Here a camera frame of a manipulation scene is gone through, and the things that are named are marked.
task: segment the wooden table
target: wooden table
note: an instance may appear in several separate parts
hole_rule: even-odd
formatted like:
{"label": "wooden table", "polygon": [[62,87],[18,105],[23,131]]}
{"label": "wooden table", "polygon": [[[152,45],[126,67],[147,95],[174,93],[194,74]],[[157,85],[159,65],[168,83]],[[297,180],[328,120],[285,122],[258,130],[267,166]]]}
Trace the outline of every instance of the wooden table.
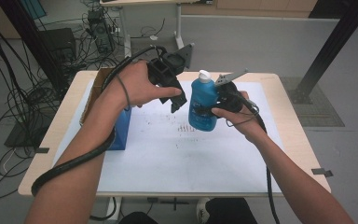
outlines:
{"label": "wooden table", "polygon": [[103,2],[100,4],[102,7],[117,7],[121,28],[123,30],[124,35],[124,56],[131,56],[131,37],[128,34],[127,23],[126,23],[126,13],[124,7],[128,6],[142,6],[142,5],[157,5],[157,4],[176,4],[176,31],[174,32],[176,45],[179,49],[181,49],[184,44],[182,40],[181,34],[181,14],[182,14],[182,3],[191,3],[196,2],[197,0],[116,0]]}
{"label": "wooden table", "polygon": [[[48,132],[40,147],[48,147],[48,153],[37,153],[19,186],[19,193],[31,195],[31,186],[34,181],[53,165],[53,160],[68,127],[71,123],[80,100],[84,97],[88,84],[96,77],[97,71],[81,71],[77,73],[70,89],[68,90],[62,105],[52,121]],[[216,80],[220,73],[212,73],[213,80]],[[194,80],[198,73],[184,72],[178,78],[181,81]],[[320,168],[310,143],[301,127],[296,113],[286,95],[282,83],[278,76],[274,74],[246,74],[238,78],[239,82],[261,83],[271,114],[275,120],[276,128],[282,139],[285,153],[307,174],[312,176],[324,188],[331,191],[324,175],[314,175],[311,169]],[[118,192],[98,192],[99,196],[206,196],[210,192],[197,193],[178,193],[178,192],[138,192],[138,193],[118,193]],[[255,196],[247,192],[228,192],[212,193],[215,196]]]}

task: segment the dark pants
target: dark pants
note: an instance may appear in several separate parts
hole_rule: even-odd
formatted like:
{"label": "dark pants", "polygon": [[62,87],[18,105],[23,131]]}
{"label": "dark pants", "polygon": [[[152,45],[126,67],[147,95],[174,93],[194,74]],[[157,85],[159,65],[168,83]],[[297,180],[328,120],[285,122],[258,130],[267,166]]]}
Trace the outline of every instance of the dark pants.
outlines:
{"label": "dark pants", "polygon": [[[216,198],[206,203],[209,213],[207,224],[254,224],[255,217],[243,198]],[[124,217],[119,224],[158,224],[143,212]]]}

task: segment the white bottle cap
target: white bottle cap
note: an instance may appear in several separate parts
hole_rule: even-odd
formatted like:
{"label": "white bottle cap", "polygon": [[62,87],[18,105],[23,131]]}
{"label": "white bottle cap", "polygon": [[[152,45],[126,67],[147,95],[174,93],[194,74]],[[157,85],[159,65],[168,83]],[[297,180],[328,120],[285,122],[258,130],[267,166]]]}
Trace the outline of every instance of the white bottle cap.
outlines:
{"label": "white bottle cap", "polygon": [[205,70],[200,70],[199,79],[201,83],[208,83],[211,80],[211,74]]}

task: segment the blue bottle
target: blue bottle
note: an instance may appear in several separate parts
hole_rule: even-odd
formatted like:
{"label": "blue bottle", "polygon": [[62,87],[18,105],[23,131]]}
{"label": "blue bottle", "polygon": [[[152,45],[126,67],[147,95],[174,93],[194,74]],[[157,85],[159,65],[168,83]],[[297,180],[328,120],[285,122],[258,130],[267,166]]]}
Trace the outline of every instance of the blue bottle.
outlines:
{"label": "blue bottle", "polygon": [[218,95],[214,82],[211,80],[211,74],[205,70],[200,70],[199,78],[191,83],[191,90],[188,122],[195,129],[210,132],[216,126],[217,117],[197,114],[195,108],[217,103]]}

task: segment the white tabletop sheet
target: white tabletop sheet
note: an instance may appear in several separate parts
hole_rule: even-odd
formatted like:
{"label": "white tabletop sheet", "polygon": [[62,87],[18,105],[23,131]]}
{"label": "white tabletop sheet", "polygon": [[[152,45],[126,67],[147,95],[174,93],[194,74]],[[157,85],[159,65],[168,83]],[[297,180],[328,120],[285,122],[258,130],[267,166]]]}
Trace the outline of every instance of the white tabletop sheet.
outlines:
{"label": "white tabletop sheet", "polygon": [[[182,81],[186,98],[191,82]],[[238,90],[248,91],[259,106],[268,135],[281,148],[269,104],[260,83],[236,82]],[[60,143],[54,163],[80,128],[79,120],[90,93],[92,81]],[[212,132],[192,128],[187,121],[188,102],[171,114],[171,101],[159,100],[131,114],[127,147],[108,151],[103,162],[99,192],[130,195],[168,193],[263,194],[267,192],[266,165],[255,146],[225,119],[219,119]],[[272,179],[273,192],[281,190]]]}

